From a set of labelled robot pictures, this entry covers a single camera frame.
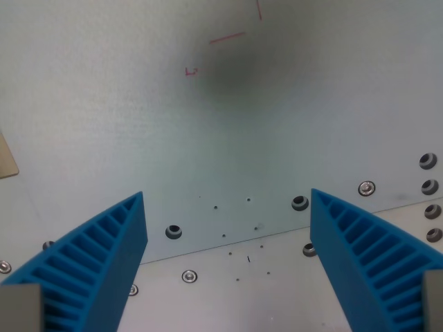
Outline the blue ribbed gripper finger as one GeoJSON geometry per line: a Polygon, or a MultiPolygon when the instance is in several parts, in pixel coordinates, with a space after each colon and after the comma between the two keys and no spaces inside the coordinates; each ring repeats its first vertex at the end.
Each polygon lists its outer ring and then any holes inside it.
{"type": "Polygon", "coordinates": [[[442,268],[442,254],[320,190],[310,206],[310,239],[350,328],[423,331],[423,274],[442,268]]]}
{"type": "Polygon", "coordinates": [[[117,331],[147,242],[138,192],[55,241],[2,284],[41,287],[45,331],[117,331]]]}

